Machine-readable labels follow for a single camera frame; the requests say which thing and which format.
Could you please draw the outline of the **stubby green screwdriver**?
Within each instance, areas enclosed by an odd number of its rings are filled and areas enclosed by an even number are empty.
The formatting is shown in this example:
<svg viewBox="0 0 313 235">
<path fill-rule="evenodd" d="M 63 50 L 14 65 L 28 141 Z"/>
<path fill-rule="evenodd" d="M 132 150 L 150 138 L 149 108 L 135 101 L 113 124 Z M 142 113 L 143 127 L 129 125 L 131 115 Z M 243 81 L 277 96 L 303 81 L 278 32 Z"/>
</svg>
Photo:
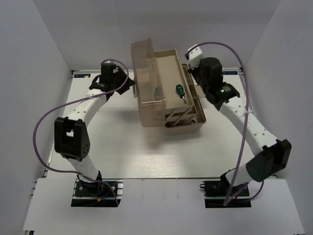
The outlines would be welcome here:
<svg viewBox="0 0 313 235">
<path fill-rule="evenodd" d="M 179 97 L 183 100 L 183 102 L 186 104 L 185 91 L 184 87 L 181 84 L 176 85 L 176 92 L 179 95 Z"/>
</svg>

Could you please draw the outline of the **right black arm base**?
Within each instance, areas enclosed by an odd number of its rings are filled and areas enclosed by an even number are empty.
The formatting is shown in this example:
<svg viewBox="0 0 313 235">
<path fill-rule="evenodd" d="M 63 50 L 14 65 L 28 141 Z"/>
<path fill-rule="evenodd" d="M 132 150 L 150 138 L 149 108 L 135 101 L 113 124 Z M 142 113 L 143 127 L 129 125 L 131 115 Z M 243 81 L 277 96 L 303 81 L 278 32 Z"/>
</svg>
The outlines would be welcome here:
<svg viewBox="0 0 313 235">
<path fill-rule="evenodd" d="M 200 189 L 204 192 L 204 202 L 206 209 L 226 209 L 226 208 L 251 208 L 250 193 L 246 186 L 236 197 L 233 195 L 243 186 L 234 187 L 230 196 L 233 199 L 224 206 L 227 189 L 224 189 L 220 180 L 203 181 Z"/>
</svg>

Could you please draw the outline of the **beige plastic toolbox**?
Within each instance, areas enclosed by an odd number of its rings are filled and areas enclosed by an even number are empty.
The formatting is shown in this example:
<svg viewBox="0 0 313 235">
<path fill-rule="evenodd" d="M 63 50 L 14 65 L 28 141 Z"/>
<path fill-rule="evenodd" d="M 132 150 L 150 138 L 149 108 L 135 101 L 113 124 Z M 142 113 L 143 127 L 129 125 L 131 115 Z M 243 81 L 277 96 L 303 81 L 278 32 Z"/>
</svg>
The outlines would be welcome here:
<svg viewBox="0 0 313 235">
<path fill-rule="evenodd" d="M 162 128 L 168 135 L 199 131 L 206 123 L 200 94 L 176 49 L 155 51 L 152 39 L 146 39 L 131 44 L 131 57 L 141 125 Z M 177 84 L 184 87 L 186 104 L 176 92 Z M 156 87 L 162 88 L 157 101 Z"/>
</svg>

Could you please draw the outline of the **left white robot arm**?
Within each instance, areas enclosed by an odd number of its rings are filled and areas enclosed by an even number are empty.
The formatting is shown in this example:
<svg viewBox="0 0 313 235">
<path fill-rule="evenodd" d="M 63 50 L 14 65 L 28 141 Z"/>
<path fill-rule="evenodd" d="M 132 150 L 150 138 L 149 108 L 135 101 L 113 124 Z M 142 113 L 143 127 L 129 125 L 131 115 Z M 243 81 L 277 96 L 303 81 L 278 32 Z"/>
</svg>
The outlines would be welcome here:
<svg viewBox="0 0 313 235">
<path fill-rule="evenodd" d="M 101 72 L 88 88 L 86 99 L 66 117 L 59 117 L 54 122 L 54 149 L 67 159 L 78 179 L 87 182 L 87 190 L 92 195 L 103 191 L 100 171 L 93 165 L 89 156 L 90 140 L 87 127 L 98 110 L 107 103 L 114 92 L 123 94 L 135 82 L 122 68 L 114 63 L 103 63 Z"/>
</svg>

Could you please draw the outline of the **green orange screwdriver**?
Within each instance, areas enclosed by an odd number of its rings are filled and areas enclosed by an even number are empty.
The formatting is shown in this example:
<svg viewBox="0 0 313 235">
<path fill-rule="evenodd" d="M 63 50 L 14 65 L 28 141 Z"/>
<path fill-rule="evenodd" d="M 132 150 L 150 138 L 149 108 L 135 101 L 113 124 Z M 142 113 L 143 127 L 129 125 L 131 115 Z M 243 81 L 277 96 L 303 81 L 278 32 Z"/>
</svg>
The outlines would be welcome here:
<svg viewBox="0 0 313 235">
<path fill-rule="evenodd" d="M 155 92 L 154 92 L 154 99 L 155 99 L 155 101 L 161 100 L 161 96 L 162 96 L 162 88 L 161 87 L 156 87 L 155 88 Z"/>
</svg>

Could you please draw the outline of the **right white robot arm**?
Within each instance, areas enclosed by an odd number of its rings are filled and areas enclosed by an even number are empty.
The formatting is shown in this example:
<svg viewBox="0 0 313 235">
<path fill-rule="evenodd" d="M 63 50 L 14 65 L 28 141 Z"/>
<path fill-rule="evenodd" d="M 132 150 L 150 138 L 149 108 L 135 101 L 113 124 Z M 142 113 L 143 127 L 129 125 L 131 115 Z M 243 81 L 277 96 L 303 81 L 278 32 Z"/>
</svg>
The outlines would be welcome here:
<svg viewBox="0 0 313 235">
<path fill-rule="evenodd" d="M 286 168 L 291 143 L 279 140 L 269 132 L 248 109 L 248 100 L 224 82 L 220 61 L 214 57 L 189 58 L 189 73 L 201 87 L 205 98 L 223 114 L 250 147 L 253 158 L 220 177 L 221 190 L 233 195 L 239 186 L 251 181 L 261 182 Z"/>
</svg>

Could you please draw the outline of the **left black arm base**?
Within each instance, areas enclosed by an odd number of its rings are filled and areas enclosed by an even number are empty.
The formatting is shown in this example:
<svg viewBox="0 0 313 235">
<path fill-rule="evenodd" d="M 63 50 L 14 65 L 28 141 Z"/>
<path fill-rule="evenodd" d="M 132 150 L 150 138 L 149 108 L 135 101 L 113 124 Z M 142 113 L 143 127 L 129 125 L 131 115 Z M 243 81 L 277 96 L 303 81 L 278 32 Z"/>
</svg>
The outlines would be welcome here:
<svg viewBox="0 0 313 235">
<path fill-rule="evenodd" d="M 112 194 L 115 193 L 118 203 L 123 193 L 123 180 L 107 180 L 111 189 L 104 184 L 92 182 L 91 184 L 76 179 L 71 207 L 81 208 L 117 208 L 118 205 Z"/>
</svg>

